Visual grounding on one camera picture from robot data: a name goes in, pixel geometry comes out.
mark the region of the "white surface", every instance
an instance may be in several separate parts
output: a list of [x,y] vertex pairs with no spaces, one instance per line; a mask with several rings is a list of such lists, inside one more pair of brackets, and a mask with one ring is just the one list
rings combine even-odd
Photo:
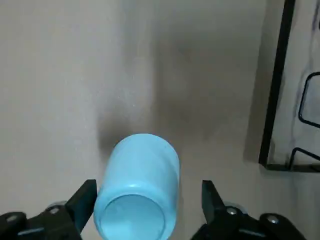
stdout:
[[[152,132],[181,159],[173,239],[203,223],[202,179],[254,217],[278,212],[319,239],[319,177],[271,174],[243,158],[264,8],[262,0],[2,0],[1,212],[32,216],[87,178],[100,183],[119,139]],[[99,239],[92,221],[83,238]]]

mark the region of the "screw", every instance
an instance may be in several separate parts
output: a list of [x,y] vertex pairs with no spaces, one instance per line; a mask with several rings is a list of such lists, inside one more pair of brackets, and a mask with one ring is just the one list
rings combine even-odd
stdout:
[[11,216],[9,216],[7,219],[6,219],[6,221],[9,223],[9,222],[12,222],[12,221],[14,221],[14,220],[16,220],[17,219],[17,216],[16,215],[11,215]]
[[54,208],[52,208],[52,209],[50,210],[50,213],[51,213],[51,214],[56,214],[57,212],[59,212],[59,208],[57,208],[57,207],[54,207]]
[[232,208],[232,207],[228,207],[228,208],[226,209],[226,211],[227,211],[228,214],[230,214],[230,215],[236,215],[236,214],[237,214],[237,210],[235,210],[235,209]]
[[279,219],[274,215],[269,215],[267,219],[269,222],[273,224],[277,224],[279,222]]

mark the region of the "black metal frame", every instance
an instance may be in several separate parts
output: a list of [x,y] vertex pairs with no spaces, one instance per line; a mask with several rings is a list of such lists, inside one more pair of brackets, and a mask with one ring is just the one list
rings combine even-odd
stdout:
[[[262,137],[262,143],[260,148],[259,155],[259,164],[264,166],[267,170],[270,171],[281,171],[281,172],[303,172],[303,173],[318,173],[320,172],[320,164],[302,164],[302,165],[294,165],[295,156],[297,152],[303,153],[309,157],[312,157],[316,160],[320,161],[320,156],[315,155],[305,149],[300,147],[295,147],[290,156],[290,160],[286,164],[276,164],[269,163],[269,149],[270,143],[276,118],[278,99],[280,94],[280,88],[282,84],[282,77],[284,73],[284,67],[286,62],[287,49],[289,44],[289,38],[291,33],[292,21],[294,17],[296,0],[285,0],[284,8],[281,19],[281,26],[278,38],[278,46],[276,49],[275,61],[274,61],[274,69],[271,81],[271,89],[267,107],[267,113],[265,118],[265,125]],[[303,107],[306,99],[307,88],[309,86],[310,80],[314,76],[320,75],[320,72],[314,72],[308,76],[305,81],[304,90],[300,102],[300,107],[298,111],[298,119],[310,126],[320,128],[320,125],[311,122],[303,117]]]
[[305,84],[304,84],[303,93],[302,93],[302,98],[301,98],[301,102],[300,102],[298,118],[302,123],[308,124],[308,125],[310,125],[312,127],[320,129],[320,124],[319,123],[312,122],[312,121],[309,121],[307,119],[304,119],[304,115],[303,115],[303,110],[304,110],[304,106],[305,106],[308,87],[309,87],[309,84],[310,84],[312,78],[316,77],[316,76],[320,76],[320,71],[313,72],[306,78],[306,81],[305,81]]

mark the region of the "light blue cup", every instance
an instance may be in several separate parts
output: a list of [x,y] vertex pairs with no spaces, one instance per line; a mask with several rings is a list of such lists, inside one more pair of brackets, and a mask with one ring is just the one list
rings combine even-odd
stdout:
[[152,134],[119,142],[105,170],[94,222],[105,240],[167,240],[177,219],[180,163]]

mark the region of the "plastic cup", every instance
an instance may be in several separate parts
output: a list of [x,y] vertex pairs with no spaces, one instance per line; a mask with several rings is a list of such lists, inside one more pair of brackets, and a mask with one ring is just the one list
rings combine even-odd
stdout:
[[177,218],[180,162],[174,148],[152,134],[135,134],[112,151],[94,206],[105,240],[167,240]]

